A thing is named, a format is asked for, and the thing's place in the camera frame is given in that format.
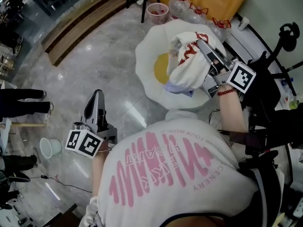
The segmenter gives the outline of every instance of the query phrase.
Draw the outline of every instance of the yellow circle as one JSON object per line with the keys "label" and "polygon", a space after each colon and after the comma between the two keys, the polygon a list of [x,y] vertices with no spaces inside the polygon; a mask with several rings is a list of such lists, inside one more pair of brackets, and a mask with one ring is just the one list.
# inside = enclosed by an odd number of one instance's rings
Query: yellow circle
{"label": "yellow circle", "polygon": [[168,64],[169,64],[169,54],[165,53],[158,56],[154,66],[156,79],[164,85],[169,80],[169,76],[166,74]]}

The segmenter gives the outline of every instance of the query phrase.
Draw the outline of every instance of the wire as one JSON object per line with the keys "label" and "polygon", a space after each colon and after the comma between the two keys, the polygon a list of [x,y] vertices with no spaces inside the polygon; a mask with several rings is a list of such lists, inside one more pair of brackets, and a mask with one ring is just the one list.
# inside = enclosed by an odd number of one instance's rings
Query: wire
{"label": "wire", "polygon": [[74,187],[74,188],[77,188],[77,189],[82,190],[82,191],[85,191],[85,192],[90,192],[90,191],[84,190],[84,189],[82,189],[82,188],[75,187],[75,186],[73,186],[73,185],[66,185],[66,184],[63,184],[63,183],[59,182],[58,180],[56,180],[56,179],[54,179],[54,178],[52,178],[52,177],[48,177],[48,176],[46,176],[46,175],[41,175],[41,176],[36,176],[36,177],[30,177],[30,179],[34,179],[34,178],[52,179],[52,180],[56,181],[57,183],[62,184],[62,185],[65,186],[65,187]]}
{"label": "wire", "polygon": [[210,120],[212,119],[212,114],[215,112],[220,111],[220,109],[213,109],[210,114],[208,115],[208,124],[210,124]]}

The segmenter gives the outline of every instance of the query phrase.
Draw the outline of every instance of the wooden step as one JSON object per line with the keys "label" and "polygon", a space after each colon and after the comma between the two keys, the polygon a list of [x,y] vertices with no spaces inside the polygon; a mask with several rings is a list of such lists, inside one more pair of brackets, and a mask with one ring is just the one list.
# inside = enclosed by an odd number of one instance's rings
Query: wooden step
{"label": "wooden step", "polygon": [[73,27],[81,22],[86,16],[109,0],[86,0],[74,11],[62,19],[55,28],[42,41],[43,50],[49,53],[60,39],[65,36]]}
{"label": "wooden step", "polygon": [[48,53],[52,65],[58,66],[83,38],[111,16],[125,8],[125,2],[126,0],[109,0],[79,21]]}

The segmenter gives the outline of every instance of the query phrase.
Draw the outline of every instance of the towel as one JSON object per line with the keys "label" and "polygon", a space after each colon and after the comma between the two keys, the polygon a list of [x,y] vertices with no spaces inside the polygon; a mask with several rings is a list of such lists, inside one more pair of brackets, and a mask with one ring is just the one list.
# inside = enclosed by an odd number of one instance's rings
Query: towel
{"label": "towel", "polygon": [[215,40],[202,32],[183,32],[172,38],[167,67],[169,80],[164,85],[165,90],[192,96],[194,90],[202,86],[210,63],[197,46],[199,39],[215,49]]}

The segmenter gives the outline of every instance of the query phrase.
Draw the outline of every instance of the white bucket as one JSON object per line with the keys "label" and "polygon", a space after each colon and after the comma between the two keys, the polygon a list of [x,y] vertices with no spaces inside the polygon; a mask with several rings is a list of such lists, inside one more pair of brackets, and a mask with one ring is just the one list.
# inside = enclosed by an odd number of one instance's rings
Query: white bucket
{"label": "white bucket", "polygon": [[57,139],[47,139],[41,138],[40,139],[40,150],[42,155],[49,159],[53,155],[59,153],[61,151],[61,142]]}

